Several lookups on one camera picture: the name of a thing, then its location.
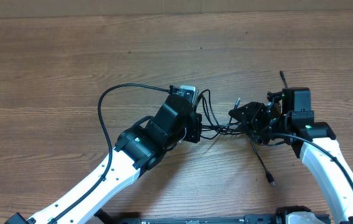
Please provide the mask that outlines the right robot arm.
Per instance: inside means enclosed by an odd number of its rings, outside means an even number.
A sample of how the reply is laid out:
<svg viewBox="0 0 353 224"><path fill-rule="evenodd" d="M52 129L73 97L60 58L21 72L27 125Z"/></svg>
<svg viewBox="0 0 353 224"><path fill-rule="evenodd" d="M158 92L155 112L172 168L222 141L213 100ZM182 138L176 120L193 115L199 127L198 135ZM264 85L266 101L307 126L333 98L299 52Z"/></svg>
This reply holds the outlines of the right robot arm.
<svg viewBox="0 0 353 224"><path fill-rule="evenodd" d="M353 223L353 171L326 122L316 122L307 87L267 94L268 104L250 102L230 110L240 131L259 144L281 139L317 181L335 223Z"/></svg>

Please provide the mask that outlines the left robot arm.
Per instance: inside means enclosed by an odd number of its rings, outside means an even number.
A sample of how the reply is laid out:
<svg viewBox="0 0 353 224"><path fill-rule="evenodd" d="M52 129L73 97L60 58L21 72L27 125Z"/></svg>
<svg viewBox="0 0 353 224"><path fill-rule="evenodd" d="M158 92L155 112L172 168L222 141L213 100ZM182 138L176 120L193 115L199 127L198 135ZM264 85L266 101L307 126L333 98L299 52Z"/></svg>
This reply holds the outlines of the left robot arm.
<svg viewBox="0 0 353 224"><path fill-rule="evenodd" d="M135 123L123 131L105 157L87 177L63 197L25 219L15 213L8 223L86 223L113 196L155 167L164 155L188 139L196 123L197 96L171 93L146 127Z"/></svg>

